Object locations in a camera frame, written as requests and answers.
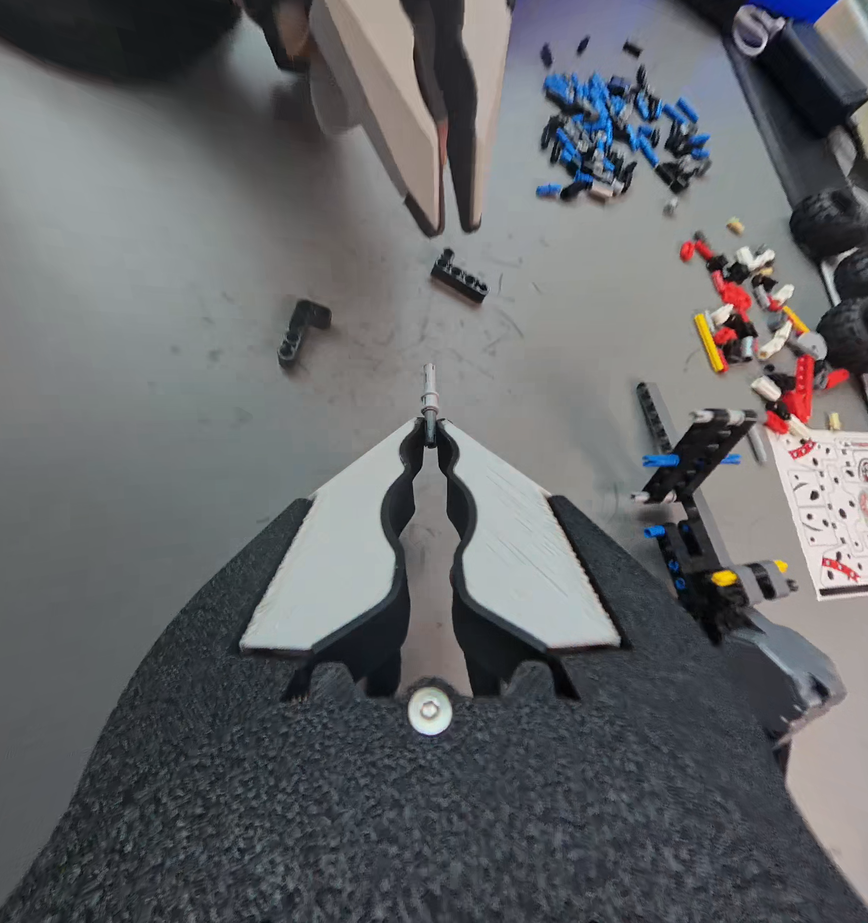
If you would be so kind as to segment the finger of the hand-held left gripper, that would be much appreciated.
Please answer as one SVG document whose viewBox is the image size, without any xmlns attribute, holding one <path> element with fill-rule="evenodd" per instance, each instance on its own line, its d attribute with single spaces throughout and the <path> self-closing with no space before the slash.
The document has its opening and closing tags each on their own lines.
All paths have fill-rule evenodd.
<svg viewBox="0 0 868 923">
<path fill-rule="evenodd" d="M 438 3 L 438 85 L 447 109 L 446 154 L 465 233 L 482 222 L 497 135 L 513 2 Z"/>
<path fill-rule="evenodd" d="M 415 24 L 403 2 L 313 2 L 310 27 L 350 115 L 406 208 L 426 237 L 439 237 L 444 153 L 418 78 Z"/>
</svg>

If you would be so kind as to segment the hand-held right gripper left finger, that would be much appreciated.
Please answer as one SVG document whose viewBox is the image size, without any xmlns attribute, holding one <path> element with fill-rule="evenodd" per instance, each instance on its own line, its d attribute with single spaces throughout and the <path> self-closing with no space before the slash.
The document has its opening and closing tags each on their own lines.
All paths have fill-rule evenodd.
<svg viewBox="0 0 868 923">
<path fill-rule="evenodd" d="M 343 663 L 368 695 L 394 695 L 411 609 L 401 534 L 424 453 L 414 418 L 312 493 L 241 652 L 298 662 L 300 684 L 321 663 Z"/>
</svg>

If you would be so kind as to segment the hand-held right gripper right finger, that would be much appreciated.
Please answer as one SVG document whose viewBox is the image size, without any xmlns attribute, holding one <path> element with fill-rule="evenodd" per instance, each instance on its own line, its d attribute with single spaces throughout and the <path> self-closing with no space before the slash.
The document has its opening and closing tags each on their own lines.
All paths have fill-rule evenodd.
<svg viewBox="0 0 868 923">
<path fill-rule="evenodd" d="M 458 537 L 452 625 L 472 694 L 501 695 L 535 662 L 557 695 L 576 696 L 563 659 L 620 650 L 623 638 L 551 495 L 451 421 L 438 424 L 437 452 Z"/>
</svg>

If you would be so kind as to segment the black L-shaped beam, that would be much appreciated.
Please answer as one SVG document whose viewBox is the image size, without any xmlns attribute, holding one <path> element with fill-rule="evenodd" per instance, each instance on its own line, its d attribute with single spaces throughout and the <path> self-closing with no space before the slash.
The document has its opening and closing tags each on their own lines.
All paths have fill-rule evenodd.
<svg viewBox="0 0 868 923">
<path fill-rule="evenodd" d="M 279 367 L 284 370 L 295 367 L 309 330 L 326 330 L 331 326 L 331 321 L 330 308 L 309 299 L 298 299 L 278 346 Z"/>
<path fill-rule="evenodd" d="M 460 266 L 451 248 L 443 248 L 435 260 L 429 277 L 433 283 L 450 290 L 474 305 L 481 305 L 489 294 L 488 284 L 473 272 Z"/>
</svg>

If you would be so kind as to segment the grey connector pin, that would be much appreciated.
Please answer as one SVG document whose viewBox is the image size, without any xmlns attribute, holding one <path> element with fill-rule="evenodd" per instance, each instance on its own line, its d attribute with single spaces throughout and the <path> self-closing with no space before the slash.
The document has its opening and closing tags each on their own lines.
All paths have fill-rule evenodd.
<svg viewBox="0 0 868 923">
<path fill-rule="evenodd" d="M 433 449 L 437 445 L 440 417 L 437 371 L 433 363 L 425 363 L 423 366 L 423 385 L 420 416 L 424 424 L 424 446 L 426 449 Z"/>
</svg>

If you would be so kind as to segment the person's left hand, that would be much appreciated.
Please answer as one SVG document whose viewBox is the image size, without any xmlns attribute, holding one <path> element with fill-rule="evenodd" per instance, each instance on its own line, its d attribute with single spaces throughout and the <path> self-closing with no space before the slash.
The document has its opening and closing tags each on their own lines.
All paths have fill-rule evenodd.
<svg viewBox="0 0 868 923">
<path fill-rule="evenodd" d="M 306 1 L 277 1 L 273 5 L 277 31 L 275 60 L 281 70 L 303 73 L 310 66 L 313 50 L 310 5 Z"/>
</svg>

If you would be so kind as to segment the pile of blue black pins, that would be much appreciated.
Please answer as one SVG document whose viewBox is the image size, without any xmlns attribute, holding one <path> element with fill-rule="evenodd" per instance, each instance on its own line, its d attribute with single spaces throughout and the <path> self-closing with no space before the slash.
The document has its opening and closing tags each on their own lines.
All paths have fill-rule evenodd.
<svg viewBox="0 0 868 923">
<path fill-rule="evenodd" d="M 541 60 L 547 70 L 543 96 L 554 111 L 543 125 L 539 149 L 567 182 L 544 183 L 535 196 L 567 203 L 582 196 L 617 200 L 631 190 L 644 162 L 668 191 L 663 214 L 673 216 L 691 184 L 712 168 L 712 137 L 700 131 L 692 104 L 684 97 L 666 101 L 651 86 L 644 63 L 633 76 L 594 71 L 582 78 L 553 70 L 547 44 Z"/>
</svg>

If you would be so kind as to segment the brick-built chassis assembly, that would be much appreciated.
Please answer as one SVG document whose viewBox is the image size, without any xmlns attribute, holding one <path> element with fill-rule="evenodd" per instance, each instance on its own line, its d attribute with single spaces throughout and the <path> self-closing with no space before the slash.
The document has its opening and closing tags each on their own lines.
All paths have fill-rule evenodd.
<svg viewBox="0 0 868 923">
<path fill-rule="evenodd" d="M 786 564 L 731 562 L 701 492 L 717 468 L 741 461 L 735 447 L 752 433 L 755 413 L 694 411 L 687 430 L 673 438 L 657 386 L 640 382 L 635 390 L 656 452 L 642 459 L 651 476 L 633 500 L 684 512 L 644 535 L 656 542 L 679 603 L 726 657 L 774 756 L 786 757 L 795 735 L 843 701 L 846 689 L 829 657 L 760 611 L 797 593 Z"/>
</svg>

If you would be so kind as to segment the dark rounded object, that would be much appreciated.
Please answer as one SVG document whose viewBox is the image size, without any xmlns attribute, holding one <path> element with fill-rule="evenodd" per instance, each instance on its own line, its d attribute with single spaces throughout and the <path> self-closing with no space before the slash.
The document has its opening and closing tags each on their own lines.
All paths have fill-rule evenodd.
<svg viewBox="0 0 868 923">
<path fill-rule="evenodd" d="M 68 70 L 146 81 L 197 63 L 240 16 L 231 1 L 0 1 L 0 38 Z"/>
</svg>

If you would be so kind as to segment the yellow beam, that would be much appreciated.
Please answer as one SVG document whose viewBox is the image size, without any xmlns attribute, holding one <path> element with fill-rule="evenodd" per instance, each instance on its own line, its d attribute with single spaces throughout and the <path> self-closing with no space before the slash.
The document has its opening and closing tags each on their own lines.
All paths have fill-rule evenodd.
<svg viewBox="0 0 868 923">
<path fill-rule="evenodd" d="M 728 370 L 728 363 L 721 348 L 716 343 L 712 318 L 708 313 L 702 312 L 693 317 L 693 324 L 703 346 L 708 364 L 717 375 L 724 374 Z"/>
</svg>

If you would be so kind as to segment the printed sticker sheet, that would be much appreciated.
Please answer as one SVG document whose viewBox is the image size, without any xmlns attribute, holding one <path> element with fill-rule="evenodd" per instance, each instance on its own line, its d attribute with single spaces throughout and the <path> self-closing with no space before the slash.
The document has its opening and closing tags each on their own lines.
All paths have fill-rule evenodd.
<svg viewBox="0 0 868 923">
<path fill-rule="evenodd" d="M 868 596 L 868 432 L 765 437 L 817 598 Z"/>
</svg>

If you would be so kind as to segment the pile of red white pieces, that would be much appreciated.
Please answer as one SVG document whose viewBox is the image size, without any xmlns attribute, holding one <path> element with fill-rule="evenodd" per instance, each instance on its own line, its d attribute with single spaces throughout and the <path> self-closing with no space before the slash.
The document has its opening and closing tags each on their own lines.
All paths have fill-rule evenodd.
<svg viewBox="0 0 868 923">
<path fill-rule="evenodd" d="M 775 276 L 773 248 L 742 246 L 719 252 L 703 231 L 682 242 L 683 263 L 700 260 L 719 297 L 707 309 L 728 370 L 747 367 L 763 403 L 763 426 L 778 436 L 810 439 L 815 395 L 845 383 L 849 374 L 827 361 L 827 346 L 790 306 L 792 284 Z"/>
</svg>

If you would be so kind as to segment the black box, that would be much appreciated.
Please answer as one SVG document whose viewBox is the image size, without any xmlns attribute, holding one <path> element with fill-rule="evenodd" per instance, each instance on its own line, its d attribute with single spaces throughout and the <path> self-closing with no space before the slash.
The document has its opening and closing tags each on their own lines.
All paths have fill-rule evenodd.
<svg viewBox="0 0 868 923">
<path fill-rule="evenodd" d="M 868 87 L 813 25 L 788 18 L 759 64 L 817 137 L 849 124 L 868 102 Z"/>
</svg>

